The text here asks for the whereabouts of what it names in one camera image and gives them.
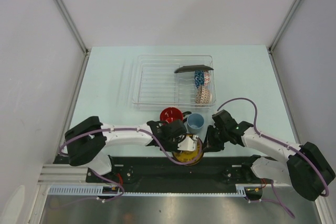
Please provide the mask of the blue white patterned bowl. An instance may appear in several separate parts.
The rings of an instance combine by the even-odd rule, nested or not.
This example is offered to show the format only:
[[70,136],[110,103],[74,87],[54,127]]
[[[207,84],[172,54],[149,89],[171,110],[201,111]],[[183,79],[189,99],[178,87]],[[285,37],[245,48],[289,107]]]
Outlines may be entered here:
[[199,88],[200,86],[203,86],[209,89],[209,85],[211,82],[211,73],[209,71],[197,70],[194,73],[194,81],[195,81],[195,86],[197,88]]

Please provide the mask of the yellow round patterned plate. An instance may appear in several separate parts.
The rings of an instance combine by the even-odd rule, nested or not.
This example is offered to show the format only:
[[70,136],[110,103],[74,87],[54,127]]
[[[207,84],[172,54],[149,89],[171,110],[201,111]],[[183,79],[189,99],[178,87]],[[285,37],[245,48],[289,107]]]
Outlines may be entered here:
[[196,149],[190,151],[172,152],[173,159],[177,162],[183,163],[187,166],[193,166],[201,161],[204,152],[202,150],[203,142],[197,135],[188,134],[188,137],[192,137],[197,141]]

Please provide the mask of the black floral square plate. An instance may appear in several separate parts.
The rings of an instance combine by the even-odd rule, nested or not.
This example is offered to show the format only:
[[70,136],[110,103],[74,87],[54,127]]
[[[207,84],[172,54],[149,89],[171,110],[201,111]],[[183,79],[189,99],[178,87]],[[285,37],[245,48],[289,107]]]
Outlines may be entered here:
[[193,72],[193,71],[213,71],[214,69],[206,65],[187,65],[174,70],[174,73]]

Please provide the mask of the brown white patterned bowl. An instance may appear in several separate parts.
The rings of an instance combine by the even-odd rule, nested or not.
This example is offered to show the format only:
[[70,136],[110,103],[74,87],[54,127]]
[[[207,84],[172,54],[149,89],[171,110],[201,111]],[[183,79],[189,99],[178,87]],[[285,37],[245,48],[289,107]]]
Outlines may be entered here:
[[210,104],[212,101],[212,94],[208,87],[199,86],[197,88],[195,103],[196,104]]

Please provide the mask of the clear plastic dish rack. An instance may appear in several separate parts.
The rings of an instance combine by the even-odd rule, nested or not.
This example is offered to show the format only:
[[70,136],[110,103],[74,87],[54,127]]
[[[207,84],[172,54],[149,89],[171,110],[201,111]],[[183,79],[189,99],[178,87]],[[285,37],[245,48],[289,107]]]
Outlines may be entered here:
[[184,109],[210,109],[216,103],[214,70],[209,89],[210,104],[196,104],[197,87],[194,73],[174,73],[187,65],[206,65],[214,68],[210,55],[140,55],[134,61],[132,73],[132,98],[134,105],[144,108],[179,107]]

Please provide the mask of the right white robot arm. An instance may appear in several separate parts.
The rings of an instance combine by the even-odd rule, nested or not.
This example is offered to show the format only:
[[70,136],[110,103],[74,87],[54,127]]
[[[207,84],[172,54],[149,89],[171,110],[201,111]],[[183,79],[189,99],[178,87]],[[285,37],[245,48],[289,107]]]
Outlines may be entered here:
[[242,169],[243,179],[254,183],[259,178],[275,180],[289,186],[309,201],[327,196],[328,185],[335,172],[319,148],[310,142],[303,145],[285,142],[262,132],[246,121],[237,123],[226,110],[212,115],[208,126],[205,152],[219,152],[225,143],[252,148],[265,156],[254,155]]

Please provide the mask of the red black mug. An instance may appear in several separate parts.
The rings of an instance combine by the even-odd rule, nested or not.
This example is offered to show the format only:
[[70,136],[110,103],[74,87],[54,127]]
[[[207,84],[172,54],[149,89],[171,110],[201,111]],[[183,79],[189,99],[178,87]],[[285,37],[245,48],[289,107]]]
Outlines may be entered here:
[[181,120],[185,123],[187,121],[187,117],[191,114],[192,113],[190,111],[182,112],[176,107],[168,107],[160,113],[160,121],[171,123],[176,120]]

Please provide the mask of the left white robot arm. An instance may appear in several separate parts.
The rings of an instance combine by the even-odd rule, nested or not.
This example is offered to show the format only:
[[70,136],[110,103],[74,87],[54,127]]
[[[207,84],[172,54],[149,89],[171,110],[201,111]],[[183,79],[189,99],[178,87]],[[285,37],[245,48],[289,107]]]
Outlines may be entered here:
[[136,126],[108,125],[91,116],[65,133],[59,154],[69,157],[71,166],[87,166],[105,182],[115,178],[116,169],[104,150],[111,146],[157,146],[162,152],[194,151],[181,120],[148,121]]

